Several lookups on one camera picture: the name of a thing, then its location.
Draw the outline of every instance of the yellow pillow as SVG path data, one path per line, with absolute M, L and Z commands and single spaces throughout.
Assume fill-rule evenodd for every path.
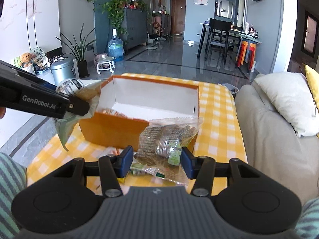
M 317 109 L 319 109 L 319 73 L 308 65 L 305 65 L 305 70 L 312 97 L 314 98 Z

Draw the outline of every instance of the checkered tablecloth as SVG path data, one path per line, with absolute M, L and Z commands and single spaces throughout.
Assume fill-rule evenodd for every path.
M 247 162 L 236 117 L 234 99 L 225 86 L 154 75 L 131 73 L 123 75 L 198 85 L 200 95 L 199 115 L 203 117 L 203 124 L 198 132 L 194 155 L 210 156 L 217 162 L 223 163 L 227 163 L 233 157 Z M 74 128 L 66 147 L 69 152 L 63 149 L 58 136 L 54 136 L 28 167 L 28 185 L 75 157 L 83 157 L 85 161 L 92 162 L 105 155 L 104 147 L 85 141 L 78 124 Z M 193 184 L 194 181 L 189 182 L 188 191 Z M 129 186 L 174 186 L 174 183 L 151 175 L 132 176 L 129 174 L 121 184 L 124 193 L 128 191 Z M 226 186 L 226 178 L 215 178 L 213 195 L 218 194 Z M 89 177 L 87 187 L 97 194 L 101 193 L 98 177 Z

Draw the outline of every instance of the orange box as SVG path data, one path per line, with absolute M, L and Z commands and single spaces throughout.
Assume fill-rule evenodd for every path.
M 104 108 L 114 109 L 129 119 L 98 112 Z M 139 135 L 150 120 L 198 116 L 196 85 L 114 75 L 102 84 L 97 112 L 79 124 L 84 138 L 91 143 L 122 149 L 130 145 L 137 152 Z M 196 137 L 188 146 L 191 151 Z

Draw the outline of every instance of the beige couch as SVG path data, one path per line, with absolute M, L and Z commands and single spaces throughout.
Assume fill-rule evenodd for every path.
M 292 190 L 304 205 L 319 196 L 319 138 L 298 138 L 253 82 L 235 98 L 248 163 Z

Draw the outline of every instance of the electrical outlet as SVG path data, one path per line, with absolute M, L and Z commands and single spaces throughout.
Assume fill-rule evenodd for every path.
M 93 44 L 87 46 L 87 51 L 93 50 Z

